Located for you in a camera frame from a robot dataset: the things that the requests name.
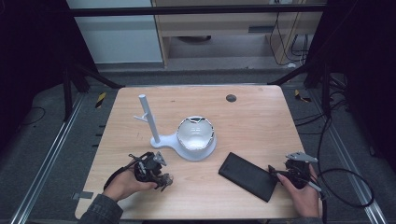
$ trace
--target black curtain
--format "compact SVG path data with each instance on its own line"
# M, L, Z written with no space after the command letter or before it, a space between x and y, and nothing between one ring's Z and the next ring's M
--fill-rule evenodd
M339 38L327 51L331 72L346 75L346 98L355 118L374 153L386 158L396 171L396 2L359 0L355 6L355 1L349 2L335 13L323 14L309 60L348 16ZM308 79L320 80L321 72L317 67L311 69Z
M51 14L52 9L69 7L64 0L4 0L0 4L1 153L35 95L61 84L68 63L97 72L74 18Z

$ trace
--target black pole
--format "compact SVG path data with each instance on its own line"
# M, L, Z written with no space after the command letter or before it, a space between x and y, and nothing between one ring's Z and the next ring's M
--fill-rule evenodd
M117 8L78 8L52 10L50 13L72 17L104 16L143 16L177 14L221 14L221 13L264 13L264 12L316 12L324 11L326 4L290 4L290 5L241 5L241 6L193 6L193 7L117 7Z

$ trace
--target gray floor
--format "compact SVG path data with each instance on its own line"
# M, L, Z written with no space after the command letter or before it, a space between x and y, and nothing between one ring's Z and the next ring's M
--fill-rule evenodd
M120 84L177 85L177 84L265 84L286 75L292 68L278 65L271 56L268 43L262 35L254 36L212 36L209 41L174 38L169 64L165 68L138 68L118 73L107 72L104 76ZM282 86L290 112L296 122L302 123L307 116L320 114L320 87L305 90L300 75ZM47 181L36 198L29 216L36 223L75 222L77 206L75 193L82 191L90 170L100 133L104 131L108 115L117 95L93 79L88 93L74 90L74 99L81 99L80 108L55 163L50 167ZM314 100L307 103L297 100L294 91ZM98 95L105 91L106 98L101 108L95 108ZM1 160L0 173L0 220L7 222L17 211L28 192L35 175L46 159L52 143L63 125L64 104L62 86L56 86L37 95L34 107L13 141L9 144L11 153ZM344 97L336 94L333 104ZM369 208L353 208L341 203L332 194L328 197L329 223L386 223L372 221L367 214L379 211L388 223L396 223L396 175L387 162L370 156L369 146L362 137L353 116L341 105L332 111L332 126L324 134L319 159L322 170L334 167L357 169L375 191L375 205ZM298 132L305 151L317 156L318 143L324 119L299 126ZM348 175L333 173L326 175L332 189L342 198L359 203L364 197L364 187ZM271 223L285 223L272 220Z

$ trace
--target wooden table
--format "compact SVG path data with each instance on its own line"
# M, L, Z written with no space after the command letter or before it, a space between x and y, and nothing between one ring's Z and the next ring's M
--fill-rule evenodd
M126 165L128 154L156 151L138 99L146 94L159 134L171 134L189 116L211 121L218 138L214 152L203 161L180 158L171 148L162 149L167 162L163 173L174 176L165 191L138 192L120 201L123 219L250 219L296 217L286 190L277 184L269 203L218 174L229 152L267 170L268 164L285 170L285 155L304 151L282 90L278 86L166 86L124 88L118 93L80 199L80 218L108 177ZM236 101L226 100L228 94Z

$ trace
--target white stand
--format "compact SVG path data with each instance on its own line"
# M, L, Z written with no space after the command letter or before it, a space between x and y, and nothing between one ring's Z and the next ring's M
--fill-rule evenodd
M201 161L208 157L216 147L217 138L213 136L213 142L205 150L187 150L184 148L177 140L177 132L171 135L159 135L157 132L157 127L155 126L154 117L149 109L149 103L145 94L139 95L140 103L142 104L145 114L142 117L134 116L136 119L148 122L148 125L152 132L152 137L150 139L151 145L156 149L161 149L165 147L170 147L175 150L175 152L183 159L187 161Z

